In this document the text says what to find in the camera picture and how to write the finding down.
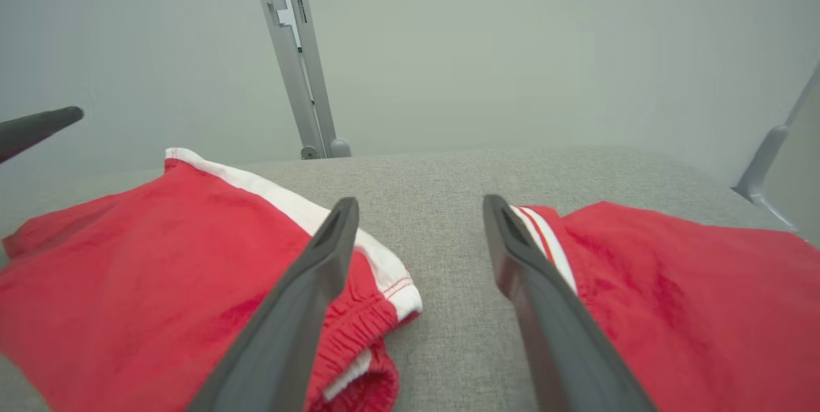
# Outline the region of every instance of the clothing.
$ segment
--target clothing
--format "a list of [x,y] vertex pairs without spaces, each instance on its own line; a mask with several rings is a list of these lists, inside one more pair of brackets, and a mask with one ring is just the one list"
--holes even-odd
[[600,202],[513,208],[659,410],[818,410],[820,252]]
[[[184,409],[328,210],[167,150],[163,176],[37,217],[4,240],[0,350],[55,412]],[[305,410],[390,410],[381,337],[422,310],[365,231],[322,328]]]

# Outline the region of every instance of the gray wall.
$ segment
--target gray wall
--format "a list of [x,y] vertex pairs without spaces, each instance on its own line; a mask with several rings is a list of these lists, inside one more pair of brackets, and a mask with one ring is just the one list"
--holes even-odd
[[356,153],[626,144],[734,185],[820,59],[818,0],[310,0]]
[[86,119],[0,183],[160,169],[170,146],[225,163],[301,149],[259,0],[0,0],[0,120],[71,105]]
[[[817,0],[311,0],[356,154],[626,144],[734,184],[820,58]],[[12,175],[296,158],[258,0],[0,0],[0,119],[88,118]]]

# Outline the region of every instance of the white trim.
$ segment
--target white trim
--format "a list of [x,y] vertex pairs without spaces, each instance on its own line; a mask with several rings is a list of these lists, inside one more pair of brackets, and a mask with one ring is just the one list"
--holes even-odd
[[535,240],[538,249],[542,252],[542,254],[544,254],[544,257],[547,257],[547,251],[544,250],[544,244],[541,242],[541,235],[538,234],[538,228],[536,228],[536,225],[534,225],[532,220],[530,220],[524,212],[521,211],[521,208],[510,205],[510,210],[516,214],[516,217],[519,217],[521,221],[524,222],[524,226],[527,227],[527,232],[530,233],[530,237]]
[[559,270],[566,283],[568,283],[572,288],[572,291],[575,292],[575,295],[578,295],[578,288],[575,285],[575,277],[572,275],[572,268],[569,266],[569,260],[566,259],[566,254],[561,247],[559,238],[555,235],[552,228],[550,228],[547,220],[543,219],[541,215],[535,213],[535,211],[531,208],[521,207],[521,210],[526,211],[533,217],[534,220],[536,220],[536,226],[538,226],[538,229],[541,230],[541,234],[544,235],[544,239],[547,242],[547,247],[550,249],[550,255],[553,257],[555,267]]
[[348,368],[322,392],[325,400],[330,402],[337,394],[342,392],[343,389],[348,388],[348,385],[352,383],[353,380],[366,374],[370,369],[371,359],[373,359],[373,353],[370,351],[370,348],[365,348],[364,351],[361,351],[359,356],[356,356],[356,359],[354,359],[354,362],[351,362]]
[[[169,147],[165,150],[165,157],[181,160],[197,170],[222,178],[229,185],[258,195],[290,217],[296,225],[299,225],[311,236],[316,234],[327,214],[331,212],[324,207],[313,204],[313,202],[293,191],[285,190],[269,179],[245,170],[206,161],[196,152],[184,147]],[[356,233],[356,247],[367,257],[377,288],[382,295],[389,295],[387,300],[396,307],[398,320],[401,321],[412,312],[421,312],[422,296],[418,293],[416,286],[413,285],[410,273],[404,268],[401,260],[390,249],[381,245],[378,240],[361,229]],[[410,286],[390,295],[390,292],[393,292],[393,284],[397,283],[399,279],[405,278],[409,281]]]

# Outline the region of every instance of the gray upholstered surface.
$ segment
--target gray upholstered surface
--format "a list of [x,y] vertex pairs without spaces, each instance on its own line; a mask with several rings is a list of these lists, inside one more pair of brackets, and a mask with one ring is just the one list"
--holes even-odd
[[[609,200],[709,224],[781,228],[708,176],[620,147],[293,161],[243,169],[325,207],[356,196],[361,227],[413,273],[424,313],[387,337],[402,376],[396,411],[536,408],[518,325],[492,279],[480,214],[484,194],[503,195],[512,204],[551,205],[561,214]],[[27,217],[128,190],[160,173],[4,186],[0,234],[11,233]],[[3,410],[46,409],[5,359],[0,401]]]

